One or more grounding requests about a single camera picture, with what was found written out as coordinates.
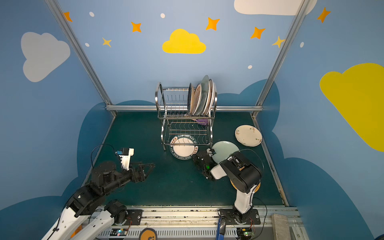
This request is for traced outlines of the plain pale green plate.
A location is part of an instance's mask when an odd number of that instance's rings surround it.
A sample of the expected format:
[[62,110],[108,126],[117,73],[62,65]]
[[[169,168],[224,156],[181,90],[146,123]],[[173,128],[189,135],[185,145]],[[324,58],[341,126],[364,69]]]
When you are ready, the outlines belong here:
[[205,75],[203,80],[201,81],[201,101],[197,108],[196,115],[200,116],[203,114],[205,105],[208,98],[208,90],[209,90],[209,76]]

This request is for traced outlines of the orange sunburst plate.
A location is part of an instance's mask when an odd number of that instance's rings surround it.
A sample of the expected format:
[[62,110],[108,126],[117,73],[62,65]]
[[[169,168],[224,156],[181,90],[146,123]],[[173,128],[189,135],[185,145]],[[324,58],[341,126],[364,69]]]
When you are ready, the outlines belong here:
[[217,89],[216,84],[212,82],[212,95],[211,95],[211,108],[210,108],[210,115],[213,116],[215,112],[215,106],[217,101]]
[[192,95],[191,115],[195,115],[201,101],[201,84],[198,84]]

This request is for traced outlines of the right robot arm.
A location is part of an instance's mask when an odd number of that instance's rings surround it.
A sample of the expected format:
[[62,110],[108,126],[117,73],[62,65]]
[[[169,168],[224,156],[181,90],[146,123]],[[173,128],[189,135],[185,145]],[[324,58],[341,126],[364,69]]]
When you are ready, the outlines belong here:
[[238,150],[230,154],[225,160],[216,163],[214,150],[200,151],[192,155],[194,164],[202,171],[206,179],[216,181],[228,177],[236,189],[236,200],[233,213],[230,214],[238,224],[245,224],[253,211],[253,197],[260,188],[263,170],[260,170]]

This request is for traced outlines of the green rim lettered plate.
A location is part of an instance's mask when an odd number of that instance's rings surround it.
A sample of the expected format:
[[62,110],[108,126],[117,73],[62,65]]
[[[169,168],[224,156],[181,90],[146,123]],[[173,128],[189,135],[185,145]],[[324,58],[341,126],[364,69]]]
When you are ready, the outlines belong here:
[[179,160],[190,160],[198,149],[197,140],[190,135],[177,135],[171,140],[171,154]]

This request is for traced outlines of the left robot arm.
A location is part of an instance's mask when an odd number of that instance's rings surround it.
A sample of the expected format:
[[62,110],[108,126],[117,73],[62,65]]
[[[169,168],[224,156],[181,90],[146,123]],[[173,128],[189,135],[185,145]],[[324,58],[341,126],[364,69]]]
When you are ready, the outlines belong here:
[[118,171],[114,162],[103,162],[91,171],[91,180],[79,188],[66,202],[61,215],[44,235],[45,240],[94,240],[113,225],[141,223],[142,211],[129,211],[118,200],[108,202],[98,217],[82,230],[76,229],[105,202],[106,197],[127,183],[144,182],[155,164],[134,163],[129,170]]

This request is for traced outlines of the dark blue speckled plate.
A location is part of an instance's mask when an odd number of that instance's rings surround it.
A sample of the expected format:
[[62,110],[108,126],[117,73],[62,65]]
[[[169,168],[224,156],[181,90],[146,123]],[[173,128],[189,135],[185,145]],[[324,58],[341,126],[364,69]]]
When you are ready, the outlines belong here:
[[194,87],[192,83],[190,83],[189,90],[188,90],[187,115],[189,115],[191,112],[193,90],[194,90]]

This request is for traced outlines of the white cloud motif plate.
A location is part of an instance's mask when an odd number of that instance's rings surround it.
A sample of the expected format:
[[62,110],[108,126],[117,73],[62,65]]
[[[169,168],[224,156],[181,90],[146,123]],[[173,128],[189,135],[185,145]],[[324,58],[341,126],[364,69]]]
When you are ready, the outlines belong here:
[[213,96],[213,90],[214,90],[214,85],[212,79],[209,79],[209,92],[208,92],[208,98],[207,98],[207,104],[205,107],[204,115],[208,115],[211,107],[211,99]]

